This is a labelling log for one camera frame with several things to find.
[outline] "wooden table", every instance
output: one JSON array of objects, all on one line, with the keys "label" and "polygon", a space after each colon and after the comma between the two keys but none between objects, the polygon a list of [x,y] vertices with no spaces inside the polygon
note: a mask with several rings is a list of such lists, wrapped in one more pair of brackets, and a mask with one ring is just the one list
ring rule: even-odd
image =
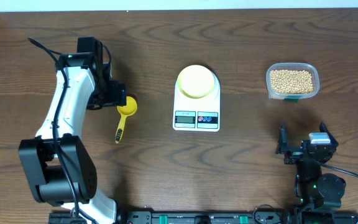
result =
[{"label": "wooden table", "polygon": [[[0,223],[46,223],[54,209],[32,198],[17,147],[33,138],[55,91],[52,59],[27,36],[75,52],[94,35],[113,54],[114,79],[138,99],[120,144],[115,108],[87,111],[83,142],[98,187],[125,206],[155,210],[290,208],[295,166],[275,155],[280,123],[294,145],[324,120],[339,141],[329,164],[358,173],[358,9],[0,13]],[[270,100],[266,70],[307,62],[317,96]],[[172,129],[180,70],[202,64],[221,82],[217,133]],[[358,211],[358,179],[342,208]]]}]

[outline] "plastic container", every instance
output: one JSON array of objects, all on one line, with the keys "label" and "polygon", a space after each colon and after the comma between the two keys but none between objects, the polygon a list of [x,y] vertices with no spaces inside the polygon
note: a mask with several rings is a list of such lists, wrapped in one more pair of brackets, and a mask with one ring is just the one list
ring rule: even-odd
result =
[{"label": "plastic container", "polygon": [[[291,94],[291,93],[278,93],[274,91],[272,88],[272,82],[270,81],[270,72],[272,70],[297,70],[297,71],[307,71],[311,73],[311,82],[313,84],[313,92],[311,93],[302,93],[302,94]],[[304,98],[310,98],[317,94],[318,90],[320,89],[320,81],[318,79],[317,70],[308,63],[277,63],[272,65],[266,72],[266,84],[267,84],[267,91],[268,97],[271,99],[291,99],[291,100],[298,100]]]}]

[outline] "yellow measuring spoon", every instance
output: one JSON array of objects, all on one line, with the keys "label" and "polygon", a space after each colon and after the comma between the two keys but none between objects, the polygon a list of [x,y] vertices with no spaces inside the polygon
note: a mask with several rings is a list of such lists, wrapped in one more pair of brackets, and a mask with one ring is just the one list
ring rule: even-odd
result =
[{"label": "yellow measuring spoon", "polygon": [[124,134],[125,120],[128,116],[134,115],[137,111],[136,100],[130,96],[127,96],[127,105],[126,106],[117,106],[118,112],[121,114],[121,119],[119,120],[117,132],[116,132],[116,143],[119,143]]}]

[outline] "white kitchen scale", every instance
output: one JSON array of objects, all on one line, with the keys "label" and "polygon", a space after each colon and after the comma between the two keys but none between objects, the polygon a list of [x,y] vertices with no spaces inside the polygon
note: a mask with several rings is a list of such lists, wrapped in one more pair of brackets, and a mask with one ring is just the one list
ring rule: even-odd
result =
[{"label": "white kitchen scale", "polygon": [[183,69],[175,84],[172,126],[179,131],[219,131],[221,86],[201,65]]}]

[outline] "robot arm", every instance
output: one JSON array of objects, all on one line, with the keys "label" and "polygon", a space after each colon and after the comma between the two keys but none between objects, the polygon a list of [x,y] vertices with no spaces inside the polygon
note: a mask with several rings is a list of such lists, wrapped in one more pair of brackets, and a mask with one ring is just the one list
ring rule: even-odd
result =
[{"label": "robot arm", "polygon": [[[58,117],[59,127],[57,129],[57,136],[61,138],[64,134],[71,134],[81,138],[85,109],[94,91],[95,82],[90,69],[81,67],[68,67],[64,69],[68,76],[68,88]],[[35,137],[41,137],[42,139],[52,138],[53,116],[62,95],[64,83],[62,72],[58,71],[56,76],[57,85],[52,104],[44,123],[35,135]]]},{"label": "robot arm", "polygon": [[[77,53],[60,54],[58,61],[68,83],[58,115],[57,140],[80,210],[98,223],[113,223],[116,220],[116,203],[97,189],[96,168],[81,142],[86,109],[126,105],[125,85],[109,81],[111,64],[102,62],[103,47],[93,37],[82,37],[78,39]],[[62,166],[48,166],[46,163],[56,153],[52,121],[64,83],[62,71],[58,70],[56,90],[47,117],[35,139],[22,140],[19,157],[37,202],[72,209],[73,193]]]}]

